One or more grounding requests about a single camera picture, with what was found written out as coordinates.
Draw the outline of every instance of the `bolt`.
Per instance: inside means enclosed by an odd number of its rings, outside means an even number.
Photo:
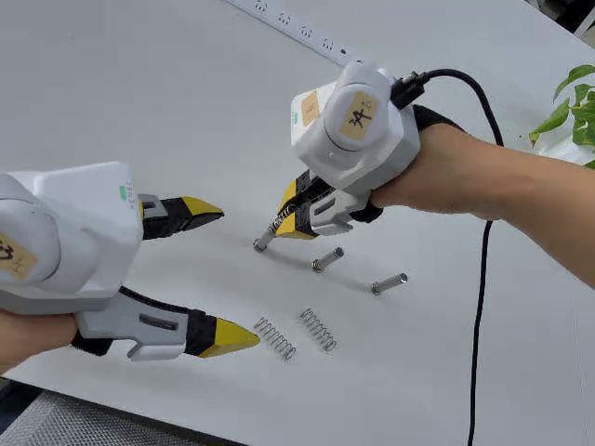
[[[254,246],[254,249],[256,251],[261,253],[265,249],[267,249],[267,246],[269,245],[271,240],[274,238],[275,238],[274,232],[272,232],[270,229],[267,229],[264,234],[262,234],[260,237],[258,237],[257,239],[254,240],[254,242],[252,243],[252,246]]]
[[[326,256],[314,260],[312,262],[312,270],[314,272],[323,272],[329,265],[342,258],[344,254],[343,248],[335,248]]]
[[[392,276],[385,281],[382,282],[374,282],[370,286],[370,290],[372,291],[373,295],[381,295],[385,291],[389,290],[390,288],[394,288],[395,286],[403,285],[407,283],[409,278],[406,274],[401,273],[397,274],[396,276]]]

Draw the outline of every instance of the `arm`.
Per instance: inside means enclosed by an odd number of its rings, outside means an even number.
[[[420,138],[417,159],[375,190],[372,204],[504,219],[595,288],[595,172],[449,125],[433,125]]]
[[[74,335],[73,315],[19,316],[0,311],[0,374],[37,353],[68,346]]]

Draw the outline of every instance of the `cable connector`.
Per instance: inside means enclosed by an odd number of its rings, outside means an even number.
[[[411,72],[405,77],[397,80],[390,88],[390,102],[402,110],[411,102],[424,94],[424,84],[428,82],[426,74]]]

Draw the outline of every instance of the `power strip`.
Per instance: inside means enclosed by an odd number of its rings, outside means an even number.
[[[308,20],[291,14],[275,0],[225,1],[341,67],[345,67],[352,59],[363,60],[353,48],[344,45],[328,33],[315,29]]]

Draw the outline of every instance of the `black cable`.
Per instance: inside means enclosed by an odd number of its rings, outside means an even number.
[[[483,92],[482,87],[468,74],[463,72],[459,72],[457,70],[449,70],[449,69],[442,69],[442,70],[433,70],[431,72],[423,72],[419,75],[419,80],[421,81],[422,85],[427,83],[430,79],[436,77],[455,77],[463,81],[465,84],[470,86],[477,98],[480,100],[482,104],[483,112],[485,113],[485,117],[487,118],[490,127],[492,128],[492,132],[494,133],[494,140],[498,146],[504,146],[504,141],[502,140],[502,134],[500,133],[500,128],[496,122],[496,118],[494,113],[492,112],[492,108],[490,107],[490,102],[487,99],[487,96]],[[467,438],[467,445],[472,446],[473,438],[475,435],[475,393],[477,387],[477,357],[479,354],[479,343],[480,343],[480,328],[482,325],[482,313],[483,313],[483,299],[485,296],[485,276],[487,271],[487,247],[488,242],[490,239],[490,229],[492,228],[492,224],[494,222],[488,220],[485,223],[485,228],[483,230],[483,239],[482,239],[482,263],[480,266],[480,290],[479,296],[477,298],[477,311],[475,313],[475,324],[473,326],[473,351],[471,353],[471,384],[469,390],[469,436]]]

